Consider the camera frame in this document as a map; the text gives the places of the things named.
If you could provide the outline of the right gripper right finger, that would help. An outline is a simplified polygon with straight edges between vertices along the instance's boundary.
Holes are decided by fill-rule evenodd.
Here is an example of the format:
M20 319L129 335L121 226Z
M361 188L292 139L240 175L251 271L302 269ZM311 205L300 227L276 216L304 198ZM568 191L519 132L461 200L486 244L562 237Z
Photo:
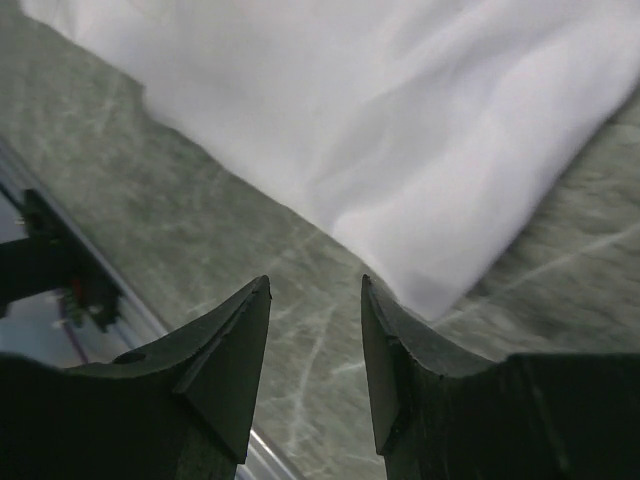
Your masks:
M361 326L375 447L390 479L635 479L639 357L493 362L415 319L371 278Z

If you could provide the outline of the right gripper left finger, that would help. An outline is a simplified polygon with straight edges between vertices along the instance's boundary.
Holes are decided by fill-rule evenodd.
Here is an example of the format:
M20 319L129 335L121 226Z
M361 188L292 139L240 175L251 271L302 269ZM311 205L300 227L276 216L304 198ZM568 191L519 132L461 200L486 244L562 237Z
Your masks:
M230 479L247 455L271 305L261 276L110 363L1 358L5 479Z

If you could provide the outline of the white long sleeve shirt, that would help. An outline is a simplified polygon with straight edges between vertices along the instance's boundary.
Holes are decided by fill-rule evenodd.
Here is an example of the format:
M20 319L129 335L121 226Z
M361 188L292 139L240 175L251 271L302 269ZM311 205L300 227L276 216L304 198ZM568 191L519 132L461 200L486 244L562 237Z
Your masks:
M25 1L432 320L639 82L635 1Z

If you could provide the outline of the aluminium mounting rail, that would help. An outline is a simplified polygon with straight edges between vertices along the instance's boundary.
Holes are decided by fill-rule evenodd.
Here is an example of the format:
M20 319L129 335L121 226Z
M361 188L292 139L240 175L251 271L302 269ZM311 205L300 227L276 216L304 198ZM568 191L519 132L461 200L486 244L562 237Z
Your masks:
M259 432L255 405L271 307L260 276L167 329L8 146L1 201L1 317L53 296L74 366L1 352L5 479L294 479Z

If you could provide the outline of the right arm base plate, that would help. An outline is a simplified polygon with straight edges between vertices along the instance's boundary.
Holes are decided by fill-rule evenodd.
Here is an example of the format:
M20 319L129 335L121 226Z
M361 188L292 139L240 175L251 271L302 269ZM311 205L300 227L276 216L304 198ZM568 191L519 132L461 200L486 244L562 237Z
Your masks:
M41 193L26 189L15 206L26 236L1 243L1 315L15 301L61 289L73 321L88 315L105 331L122 296L106 266Z

